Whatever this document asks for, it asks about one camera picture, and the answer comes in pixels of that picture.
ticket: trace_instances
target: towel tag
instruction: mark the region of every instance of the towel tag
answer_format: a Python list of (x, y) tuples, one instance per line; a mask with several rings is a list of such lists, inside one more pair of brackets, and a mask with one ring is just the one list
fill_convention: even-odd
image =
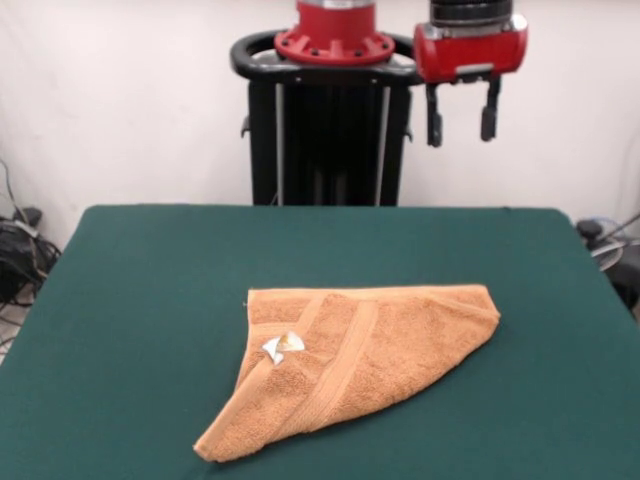
[(273, 363), (278, 366), (284, 360), (284, 352), (304, 351), (304, 342), (294, 332), (289, 332), (281, 337), (272, 338), (262, 346), (269, 354)]

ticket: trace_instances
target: black handle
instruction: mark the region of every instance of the black handle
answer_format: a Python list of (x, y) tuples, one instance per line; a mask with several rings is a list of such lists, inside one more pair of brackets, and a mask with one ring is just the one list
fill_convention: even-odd
[[(368, 85), (385, 87), (414, 86), (424, 83), (415, 65), (399, 65), (395, 62), (362, 67), (329, 67), (293, 63), (276, 56), (255, 58), (261, 52), (274, 49), (279, 30), (257, 33), (237, 41), (231, 49), (233, 69), (249, 80), (261, 82), (305, 85)], [(413, 59), (413, 41), (410, 38), (390, 35), (396, 42), (395, 53)]]

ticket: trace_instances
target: folded towel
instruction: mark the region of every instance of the folded towel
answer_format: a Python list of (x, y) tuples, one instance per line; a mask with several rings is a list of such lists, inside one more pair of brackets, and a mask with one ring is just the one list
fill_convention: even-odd
[[(500, 314), (482, 286), (249, 292), (235, 392), (194, 446), (226, 462), (299, 433), (406, 400), (491, 338)], [(276, 366), (262, 347), (293, 332)]]

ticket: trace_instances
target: green felt surface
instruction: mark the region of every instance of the green felt surface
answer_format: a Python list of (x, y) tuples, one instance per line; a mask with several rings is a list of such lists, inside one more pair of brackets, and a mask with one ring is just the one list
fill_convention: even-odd
[[(232, 464), (192, 452), (249, 288), (459, 283), (502, 324), (432, 388)], [(0, 367), (0, 478), (637, 479), (640, 334), (553, 211), (95, 208)]]

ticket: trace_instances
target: red flange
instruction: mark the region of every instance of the red flange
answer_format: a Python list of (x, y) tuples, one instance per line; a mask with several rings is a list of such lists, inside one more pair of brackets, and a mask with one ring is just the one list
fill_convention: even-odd
[(345, 67), (371, 65), (388, 60), (395, 51), (393, 39), (376, 32), (373, 0), (298, 0), (298, 11), (300, 23), (275, 39), (276, 50), (290, 60)]

